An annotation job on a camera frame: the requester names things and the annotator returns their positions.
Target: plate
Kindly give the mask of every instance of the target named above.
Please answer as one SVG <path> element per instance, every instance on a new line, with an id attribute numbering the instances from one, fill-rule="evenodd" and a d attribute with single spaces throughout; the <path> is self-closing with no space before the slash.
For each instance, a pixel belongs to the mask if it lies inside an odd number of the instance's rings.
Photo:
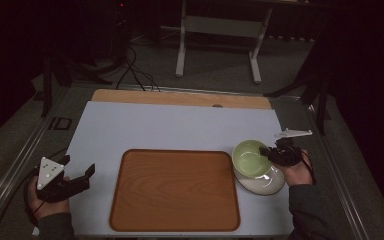
<path id="1" fill-rule="evenodd" d="M 234 168 L 236 179 L 249 191 L 259 195 L 273 195 L 279 192 L 285 185 L 285 179 L 282 171 L 272 166 L 271 169 L 262 178 L 249 178 L 242 175 Z"/>

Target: bowl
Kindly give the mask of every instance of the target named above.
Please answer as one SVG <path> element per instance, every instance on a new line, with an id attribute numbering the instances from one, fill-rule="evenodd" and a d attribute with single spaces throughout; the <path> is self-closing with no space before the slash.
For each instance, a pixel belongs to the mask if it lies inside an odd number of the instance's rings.
<path id="1" fill-rule="evenodd" d="M 260 147 L 267 148 L 260 141 L 246 140 L 233 149 L 233 166 L 245 177 L 261 178 L 270 171 L 272 164 L 266 156 L 260 154 Z"/>

